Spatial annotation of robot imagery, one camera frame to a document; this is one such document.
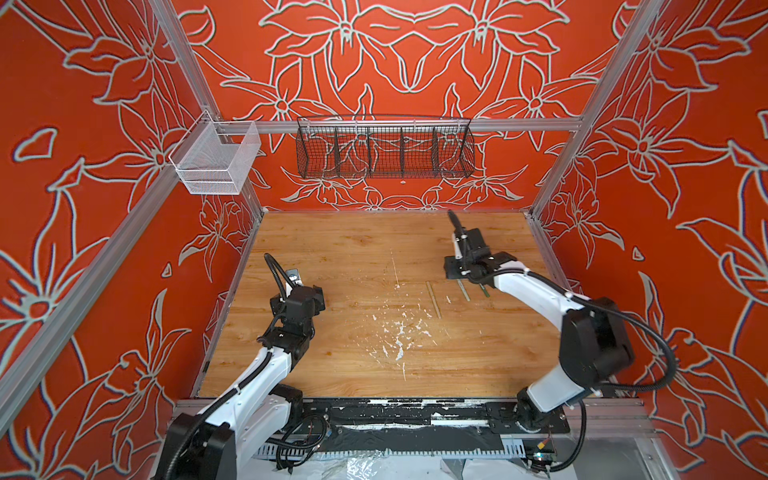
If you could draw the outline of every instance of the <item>wire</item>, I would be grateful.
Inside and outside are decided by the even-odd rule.
[[[323,428],[322,428],[322,431],[317,434],[318,435],[317,439],[315,439],[313,442],[310,442],[310,436],[312,435],[314,422],[317,419],[320,420],[320,423],[323,426]],[[310,432],[309,434],[307,434],[306,439],[298,440],[295,442],[288,442],[287,441],[288,437],[291,436],[294,432],[296,432],[296,430],[298,430],[302,425],[304,425],[307,420],[310,421],[310,427],[309,427]],[[281,440],[269,438],[266,440],[266,443],[278,445],[277,450],[275,451],[275,462],[277,463],[277,469],[282,470],[284,468],[287,468],[288,472],[292,472],[294,467],[303,465],[307,460],[309,460],[312,457],[312,455],[314,455],[315,453],[314,449],[318,447],[320,443],[323,442],[327,433],[328,433],[328,422],[325,420],[325,418],[322,417],[321,415],[312,414],[301,419],[301,422],[299,422],[291,430],[287,431],[285,435],[283,435],[283,438]],[[298,462],[294,462],[288,459],[289,450],[302,450],[302,451],[309,450],[309,452],[307,452],[306,456],[303,459],[301,459]]]
[[[259,373],[261,373],[267,366],[267,364],[272,359],[272,345],[269,343],[268,340],[266,340],[263,337],[259,337],[258,339],[264,347],[267,348],[266,355],[264,356],[264,360],[259,364],[259,366],[246,378],[244,378],[240,383],[237,384],[238,389],[243,389],[246,385],[248,385],[251,380],[255,379]],[[216,412],[222,405],[227,403],[229,399],[234,397],[238,393],[237,389],[230,389],[228,392],[224,393],[221,397],[219,397],[215,402],[211,403],[210,406],[205,409],[204,412],[198,413],[195,415],[195,422],[192,424],[192,426],[187,430],[187,433],[184,435],[184,438],[181,440],[181,443],[176,448],[176,451],[174,451],[173,456],[170,457],[170,461],[168,462],[168,467],[165,469],[165,476],[164,478],[167,480],[170,480],[174,477],[174,473],[176,471],[176,467],[178,465],[179,460],[181,459],[181,454],[184,452],[184,449],[187,447],[187,443],[195,436],[198,430],[200,430],[200,427],[205,423],[205,421],[210,417],[214,412]]]
[[[286,314],[283,312],[280,312],[277,315],[275,315],[275,318],[272,319],[272,323],[270,323],[270,326],[266,328],[266,331],[269,332],[277,324],[278,319],[285,319],[285,318],[286,318]]]
[[[472,283],[484,283],[490,280],[491,278],[499,275],[504,275],[506,273],[516,273],[519,275],[527,275],[535,278],[536,280],[541,281],[542,283],[546,284],[553,290],[557,291],[563,296],[568,296],[568,292],[563,287],[559,286],[552,280],[548,279],[546,276],[540,275],[536,272],[531,272],[530,270],[523,270],[522,268],[502,268],[500,270],[496,270],[495,272],[492,272],[488,275],[482,276],[480,278],[474,278],[472,276],[467,276],[468,280]],[[662,353],[664,354],[664,358],[667,360],[667,370],[664,372],[664,376],[662,376],[660,379],[658,379],[656,382],[648,383],[644,385],[626,385],[623,383],[601,383],[601,386],[608,386],[612,387],[616,390],[630,390],[634,392],[652,392],[654,390],[662,389],[663,387],[669,385],[672,383],[672,380],[674,379],[675,375],[677,374],[677,359],[674,356],[674,352],[672,351],[671,347],[667,343],[664,338],[662,338],[661,335],[656,333],[653,329],[651,329],[648,325],[642,322],[638,322],[631,316],[627,315],[624,312],[621,312],[620,310],[612,310],[609,308],[606,308],[601,305],[597,305],[594,302],[591,302],[590,300],[583,299],[579,297],[578,295],[571,294],[569,296],[570,300],[573,300],[574,302],[578,303],[579,305],[585,306],[587,308],[593,309],[593,310],[600,310],[603,313],[607,313],[610,315],[615,315],[619,318],[621,318],[623,321],[631,324],[632,326],[635,326],[636,328],[642,330],[644,333],[646,333],[650,338],[658,344],[659,348],[661,349]]]
[[[531,464],[531,470],[535,472],[546,472],[547,470],[550,472],[559,472],[570,467],[571,463],[576,460],[576,457],[578,457],[578,454],[581,452],[581,448],[584,447],[584,440],[587,438],[587,407],[584,406],[584,400],[579,400],[578,405],[581,407],[581,427],[579,427],[578,440],[576,441],[576,448],[574,451],[571,452],[571,455],[568,456],[567,459],[565,459],[565,462],[558,463],[554,467],[547,469],[540,465]]]
[[[270,272],[272,272],[272,277],[275,279],[275,283],[277,283],[277,288],[280,289],[280,295],[283,300],[285,300],[288,296],[286,295],[286,289],[283,286],[283,282],[280,281],[280,277],[277,275],[278,272],[280,275],[285,279],[285,281],[290,285],[291,288],[296,288],[298,285],[296,285],[296,281],[292,280],[285,270],[280,266],[280,264],[275,260],[275,257],[272,255],[269,255],[268,253],[264,254],[264,261],[266,262],[266,265],[270,268]]]

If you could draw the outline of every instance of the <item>wooden table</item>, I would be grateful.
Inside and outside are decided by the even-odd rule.
[[[492,251],[547,273],[522,214],[460,213]],[[277,287],[269,252],[323,288],[309,352],[284,383],[305,396],[514,396],[558,361],[559,333],[512,296],[446,280],[452,226],[441,213],[269,213],[200,391],[218,396],[257,354]],[[435,291],[442,318],[425,282]]]

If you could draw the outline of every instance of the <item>plastic sheet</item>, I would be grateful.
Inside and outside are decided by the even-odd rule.
[[[340,460],[313,461],[301,465],[290,475],[275,471],[274,462],[252,460],[238,480],[455,480],[441,470],[439,457],[389,456],[380,454]]]

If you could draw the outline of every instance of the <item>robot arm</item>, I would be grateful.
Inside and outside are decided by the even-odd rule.
[[[321,288],[301,284],[298,272],[289,270],[289,275],[277,267],[287,285],[283,292],[279,284],[280,294],[270,300],[274,320],[260,337],[264,347],[218,399],[171,423],[156,478],[234,480],[275,432],[301,420],[301,391],[280,381],[309,348],[312,318],[325,309],[325,300]]]
[[[509,253],[491,253],[479,229],[466,230],[453,212],[455,255],[445,258],[449,279],[467,279],[508,293],[561,332],[560,362],[518,394],[518,425],[537,432],[554,410],[595,392],[611,375],[634,361],[624,323],[606,311],[616,310],[609,299],[594,301],[568,292],[533,273]],[[600,306],[599,309],[585,305]]]

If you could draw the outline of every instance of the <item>floral pattern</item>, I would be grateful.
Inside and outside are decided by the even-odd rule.
[[[227,14],[226,2],[174,0],[223,115],[282,121],[376,113],[576,118],[635,8],[621,0],[600,8],[590,4],[586,19],[581,14],[586,4],[243,4],[238,16],[260,26],[253,38]],[[597,32],[594,41],[569,40],[585,29]],[[253,45],[252,55],[241,54],[243,43]],[[469,179],[408,180],[404,187],[394,179],[301,179],[293,139],[269,134],[265,167],[251,178],[254,185],[269,187],[261,187],[267,191],[260,192],[260,200],[275,210],[522,209],[531,205],[556,158],[547,151],[565,140],[562,132],[543,130],[476,134],[482,160]],[[353,157],[343,160],[355,163]]]
[[[190,255],[203,252],[205,273],[208,275],[208,280],[213,282],[211,268],[219,242],[226,243],[242,254],[253,227],[253,219],[244,202],[238,202],[235,198],[229,200],[220,195],[205,195],[202,198],[200,226],[205,233],[197,235],[191,242],[184,245],[179,253],[179,266]]]
[[[1,376],[200,111],[146,0],[17,0],[0,19],[17,46],[0,81],[15,112],[0,141],[12,185],[0,223],[13,232],[0,239]],[[253,215],[240,196],[201,206],[175,187],[0,439],[0,478],[147,477],[174,402],[191,392]],[[201,227],[228,247],[171,268]],[[206,274],[210,282],[190,280]]]
[[[542,217],[573,287],[673,347],[644,397],[682,478],[768,476],[766,35],[759,2],[665,2]],[[624,381],[652,382],[664,356],[635,333]]]

